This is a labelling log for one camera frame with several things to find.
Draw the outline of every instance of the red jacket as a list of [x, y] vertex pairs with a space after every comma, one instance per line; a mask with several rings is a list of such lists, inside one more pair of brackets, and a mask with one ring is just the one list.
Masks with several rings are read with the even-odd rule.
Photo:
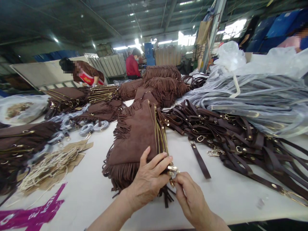
[[126, 74], [129, 75], [136, 75], [140, 77], [140, 72], [138, 68], [138, 63], [135, 60], [133, 55], [130, 55], [126, 59]]

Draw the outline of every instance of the hand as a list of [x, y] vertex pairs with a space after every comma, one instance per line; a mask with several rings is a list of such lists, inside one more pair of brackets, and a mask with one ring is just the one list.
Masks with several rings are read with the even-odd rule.
[[147, 164], [149, 153], [150, 147], [143, 152], [140, 158], [140, 167], [133, 183], [123, 190], [133, 212], [141, 209], [157, 197], [159, 190], [170, 180], [169, 175], [161, 173], [172, 162], [173, 158], [167, 157], [167, 153], [164, 152], [155, 156]]
[[174, 182], [176, 198], [187, 220], [197, 230], [212, 230], [216, 216], [208, 207], [199, 185], [192, 180], [187, 172], [178, 173]]

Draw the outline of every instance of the red apron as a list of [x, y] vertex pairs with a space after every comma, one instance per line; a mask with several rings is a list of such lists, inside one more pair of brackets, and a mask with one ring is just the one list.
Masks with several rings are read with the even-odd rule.
[[[81, 72], [78, 74], [78, 76], [87, 84], [90, 86], [94, 83], [94, 77], [89, 76], [87, 73], [85, 73], [82, 69]], [[97, 85], [104, 85], [104, 82], [101, 81], [101, 79], [98, 79]]]

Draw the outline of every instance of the gray strap bundle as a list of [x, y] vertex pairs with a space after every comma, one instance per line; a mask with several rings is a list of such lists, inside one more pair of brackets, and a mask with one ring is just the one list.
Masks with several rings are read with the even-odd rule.
[[271, 136], [289, 138], [308, 132], [308, 88], [302, 79], [266, 74], [235, 78], [210, 76], [203, 87], [186, 93], [179, 101], [188, 99], [211, 111], [245, 116], [259, 131]]

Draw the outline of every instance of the white table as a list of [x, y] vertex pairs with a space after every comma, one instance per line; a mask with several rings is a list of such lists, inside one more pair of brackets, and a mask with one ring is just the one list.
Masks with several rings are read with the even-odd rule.
[[[85, 157], [65, 178], [68, 183], [59, 197], [59, 200], [64, 199], [65, 202], [52, 221], [42, 226], [41, 231], [83, 230], [112, 203], [112, 196], [115, 193], [111, 192], [111, 181], [104, 177], [101, 171], [107, 151], [114, 141], [113, 130], [115, 127], [116, 122], [113, 122], [102, 133], [91, 135], [89, 142], [94, 142], [93, 148], [85, 151]], [[193, 180], [201, 187], [211, 210], [221, 216], [228, 225], [278, 218], [308, 221], [308, 208], [254, 180], [227, 169], [219, 158], [207, 155], [207, 151], [210, 150], [207, 146], [197, 144], [197, 148], [212, 176], [212, 179], [206, 180], [187, 136], [181, 136], [170, 129], [167, 129], [166, 133], [169, 152], [174, 157], [174, 165], [182, 172], [189, 172]], [[301, 135], [290, 139], [290, 141], [308, 149], [307, 138], [307, 135]], [[77, 132], [72, 132], [71, 139], [71, 142], [77, 142], [83, 140], [84, 137], [80, 137]], [[259, 176], [281, 185], [280, 182], [258, 167], [252, 166], [252, 169]], [[54, 186], [31, 208], [45, 204], [58, 188], [59, 186]], [[42, 193], [43, 191], [36, 191], [7, 208], [7, 205], [16, 198], [14, 197], [7, 201], [1, 209], [25, 209], [36, 201]], [[163, 197], [156, 198], [133, 214], [122, 230], [146, 231], [192, 228], [183, 215], [176, 198], [174, 196], [173, 198], [175, 202], [170, 203], [168, 209], [165, 208]], [[260, 198], [265, 199], [265, 205], [262, 209], [257, 207]]]

